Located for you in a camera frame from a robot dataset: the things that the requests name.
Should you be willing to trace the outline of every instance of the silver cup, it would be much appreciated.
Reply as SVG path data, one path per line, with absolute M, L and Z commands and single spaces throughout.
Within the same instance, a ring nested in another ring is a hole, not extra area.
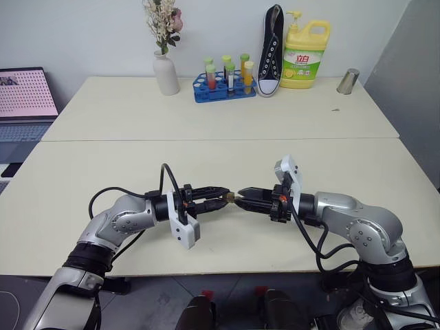
M 336 89 L 338 93 L 349 95 L 351 94 L 351 90 L 356 83 L 356 80 L 359 76 L 359 70 L 357 69 L 348 69 L 344 78 L 341 80 L 338 88 Z

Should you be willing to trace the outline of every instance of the test tube rack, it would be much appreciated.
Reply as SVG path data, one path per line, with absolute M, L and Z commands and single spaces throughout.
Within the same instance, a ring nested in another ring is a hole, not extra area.
M 234 91 L 228 92 L 228 84 L 223 79 L 223 71 L 215 73 L 215 89 L 210 89 L 206 83 L 206 74 L 200 74 L 192 83 L 194 88 L 194 99 L 197 103 L 221 101 L 221 100 L 234 100 L 235 98 L 251 98 L 255 96 L 256 82 L 252 78 L 252 85 L 244 85 L 243 77 L 240 70 L 235 70 L 234 75 Z

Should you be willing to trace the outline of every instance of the black sneaker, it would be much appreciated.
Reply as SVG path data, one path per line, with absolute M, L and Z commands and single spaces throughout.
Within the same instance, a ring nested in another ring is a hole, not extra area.
M 284 15 L 280 5 L 271 7 L 264 20 L 264 44 L 258 68 L 258 91 L 269 97 L 278 89 L 283 68 Z

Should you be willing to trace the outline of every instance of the white wall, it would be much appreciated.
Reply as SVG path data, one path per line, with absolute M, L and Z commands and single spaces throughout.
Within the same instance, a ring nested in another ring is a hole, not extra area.
M 320 76 L 341 76 L 348 67 L 364 83 L 409 0 L 280 0 L 302 10 L 302 22 L 326 19 L 333 31 Z M 184 30 L 170 51 L 180 76 L 195 76 L 202 58 L 249 52 L 258 62 L 264 0 L 177 0 Z M 285 16 L 285 30 L 291 22 Z M 84 79 L 152 76 L 155 41 L 144 24 L 141 0 L 2 0 L 0 67 L 43 66 L 62 107 Z

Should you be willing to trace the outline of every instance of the red liquid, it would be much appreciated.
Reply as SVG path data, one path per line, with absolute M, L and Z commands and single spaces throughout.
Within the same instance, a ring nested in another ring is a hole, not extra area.
M 215 79 L 208 80 L 209 89 L 215 89 Z

